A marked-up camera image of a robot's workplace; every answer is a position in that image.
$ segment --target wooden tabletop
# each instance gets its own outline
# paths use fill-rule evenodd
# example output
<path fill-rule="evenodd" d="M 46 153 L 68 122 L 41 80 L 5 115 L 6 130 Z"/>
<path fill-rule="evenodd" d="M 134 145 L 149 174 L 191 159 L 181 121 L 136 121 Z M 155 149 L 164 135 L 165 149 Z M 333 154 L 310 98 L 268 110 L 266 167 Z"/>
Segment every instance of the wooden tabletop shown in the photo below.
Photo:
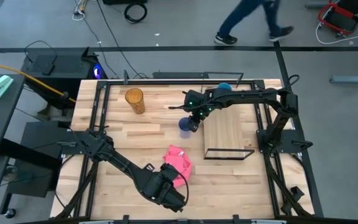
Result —
<path fill-rule="evenodd" d="M 280 80 L 265 80 L 266 88 L 280 88 Z M 249 85 L 239 85 L 239 90 L 249 89 Z M 83 80 L 78 94 L 72 128 L 85 130 L 90 123 L 96 81 Z M 135 114 L 125 100 L 125 92 L 139 88 L 144 93 L 145 113 Z M 127 157 L 139 167 L 147 163 L 159 167 L 164 163 L 163 156 L 169 145 L 182 148 L 193 163 L 189 180 L 190 198 L 182 213 L 158 206 L 142 198 L 136 191 L 133 181 L 107 162 L 99 164 L 96 191 L 94 193 L 94 220 L 120 220 L 123 215 L 130 219 L 232 219 L 233 214 L 240 218 L 273 218 L 272 204 L 266 178 L 263 155 L 253 153 L 243 161 L 204 160 L 203 125 L 200 124 L 191 138 L 180 137 L 178 121 L 189 114 L 182 110 L 169 110 L 169 106 L 183 104 L 182 91 L 201 90 L 200 85 L 113 85 L 110 89 L 106 117 L 107 134 L 114 140 L 117 152 Z M 98 117 L 104 96 L 101 93 Z M 242 119 L 242 135 L 246 149 L 258 149 L 255 132 L 257 122 L 253 105 L 238 105 Z M 272 118 L 276 112 L 271 110 Z M 313 213 L 308 186 L 302 166 L 288 154 L 281 154 L 282 167 L 287 187 L 298 186 L 304 193 L 300 203 L 305 210 Z M 67 203 L 78 187 L 82 156 L 75 156 L 63 167 L 57 187 L 57 194 Z M 186 187 L 177 189 L 186 195 Z M 278 187 L 277 198 L 282 205 Z M 86 203 L 82 205 L 82 214 Z M 53 203 L 51 216 L 58 214 L 62 206 Z"/>

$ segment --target pink towel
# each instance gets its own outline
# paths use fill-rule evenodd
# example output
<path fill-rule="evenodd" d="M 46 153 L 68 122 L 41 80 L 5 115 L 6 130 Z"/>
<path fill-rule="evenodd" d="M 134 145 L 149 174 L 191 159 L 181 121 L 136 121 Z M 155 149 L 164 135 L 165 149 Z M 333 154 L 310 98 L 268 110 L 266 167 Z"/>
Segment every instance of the pink towel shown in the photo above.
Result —
<path fill-rule="evenodd" d="M 168 148 L 167 154 L 163 158 L 166 163 L 171 164 L 179 173 L 181 173 L 186 180 L 189 179 L 191 173 L 191 162 L 184 150 L 171 145 Z M 173 180 L 173 186 L 175 188 L 180 187 L 183 184 L 185 184 L 185 181 L 180 175 Z"/>

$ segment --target person's leg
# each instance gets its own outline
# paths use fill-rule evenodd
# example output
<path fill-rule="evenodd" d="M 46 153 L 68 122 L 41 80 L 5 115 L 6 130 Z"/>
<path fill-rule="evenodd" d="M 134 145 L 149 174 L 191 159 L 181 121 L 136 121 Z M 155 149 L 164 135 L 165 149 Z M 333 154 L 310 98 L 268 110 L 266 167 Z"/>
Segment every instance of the person's leg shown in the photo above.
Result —
<path fill-rule="evenodd" d="M 276 42 L 283 37 L 291 34 L 292 26 L 281 28 L 277 25 L 277 11 L 281 0 L 264 0 L 264 9 L 266 13 L 267 25 L 270 31 L 269 40 Z"/>
<path fill-rule="evenodd" d="M 233 45 L 237 42 L 237 38 L 231 37 L 230 31 L 243 18 L 247 17 L 253 12 L 264 0 L 241 0 L 236 8 L 223 22 L 218 34 L 215 37 L 215 42 L 219 44 Z"/>

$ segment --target black shoe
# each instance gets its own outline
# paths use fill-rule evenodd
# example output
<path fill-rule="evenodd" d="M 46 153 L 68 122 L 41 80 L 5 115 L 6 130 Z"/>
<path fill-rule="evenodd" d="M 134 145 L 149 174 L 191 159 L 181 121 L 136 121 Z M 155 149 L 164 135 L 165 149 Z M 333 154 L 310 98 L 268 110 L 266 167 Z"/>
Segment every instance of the black shoe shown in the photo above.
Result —
<path fill-rule="evenodd" d="M 232 46 L 232 45 L 237 43 L 237 37 L 232 37 L 230 35 L 227 35 L 225 37 L 221 37 L 219 34 L 216 34 L 215 42 L 218 43 L 218 44 Z"/>
<path fill-rule="evenodd" d="M 282 38 L 290 35 L 293 31 L 293 26 L 289 26 L 289 27 L 284 27 L 281 28 L 281 33 L 279 35 L 275 35 L 275 36 L 270 36 L 269 41 L 271 42 L 276 42 L 281 40 Z"/>

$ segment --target concrete floor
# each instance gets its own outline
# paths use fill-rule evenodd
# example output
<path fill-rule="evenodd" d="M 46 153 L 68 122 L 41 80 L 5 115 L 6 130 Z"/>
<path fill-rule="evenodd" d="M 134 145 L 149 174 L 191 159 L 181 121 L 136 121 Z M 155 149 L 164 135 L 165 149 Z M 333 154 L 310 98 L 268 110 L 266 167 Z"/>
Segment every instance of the concrete floor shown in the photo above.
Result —
<path fill-rule="evenodd" d="M 149 0 L 149 14 L 141 24 L 128 24 L 111 6 L 102 7 L 121 46 L 210 46 L 216 30 L 238 1 Z M 279 23 L 292 24 L 295 31 L 280 42 L 281 46 L 325 47 L 314 36 L 318 12 L 306 10 L 304 3 L 305 0 L 282 0 Z M 73 0 L 4 0 L 0 8 L 0 48 L 23 48 L 36 40 L 53 47 L 97 47 L 86 24 L 71 19 L 74 6 Z M 125 6 L 115 7 L 123 10 Z M 96 2 L 89 1 L 86 19 L 103 46 L 115 47 L 98 10 Z M 271 47 L 267 33 L 264 12 L 259 8 L 235 27 L 232 35 L 239 38 L 238 45 Z M 324 41 L 336 40 L 329 29 L 319 34 Z M 333 46 L 358 46 L 358 39 Z M 282 77 L 274 51 L 153 51 L 125 55 L 138 72 L 148 75 L 161 70 L 244 72 L 244 78 Z M 358 85 L 328 82 L 331 75 L 358 75 L 358 52 L 284 52 L 283 56 L 288 73 L 301 76 L 293 89 L 299 96 L 305 136 L 314 142 L 310 157 L 324 216 L 358 219 Z M 134 76 L 119 52 L 107 52 L 106 57 L 118 74 L 126 69 Z M 0 64 L 14 68 L 21 68 L 23 59 L 24 53 L 0 54 Z M 11 72 L 0 69 L 0 73 Z M 17 107 L 35 114 L 45 104 L 36 94 L 23 91 Z M 6 137 L 20 142 L 25 122 L 30 121 L 35 119 L 15 111 Z M 0 203 L 3 192 L 1 187 Z M 44 220 L 49 216 L 52 200 L 52 194 L 46 198 L 16 195 L 11 207 L 18 209 L 17 216 L 12 220 L 0 216 L 0 223 Z"/>

